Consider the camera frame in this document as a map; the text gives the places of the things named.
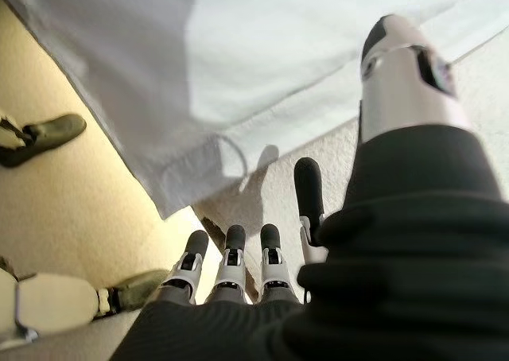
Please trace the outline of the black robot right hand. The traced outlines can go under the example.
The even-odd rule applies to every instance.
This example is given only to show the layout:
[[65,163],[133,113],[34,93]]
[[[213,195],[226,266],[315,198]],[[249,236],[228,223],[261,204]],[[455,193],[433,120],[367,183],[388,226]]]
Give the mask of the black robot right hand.
[[365,40],[359,134],[344,205],[324,216],[316,163],[294,171],[298,284],[278,234],[262,230],[274,275],[256,305],[220,282],[190,305],[181,273],[143,308],[115,360],[505,360],[508,205],[457,98],[450,67],[404,17]]

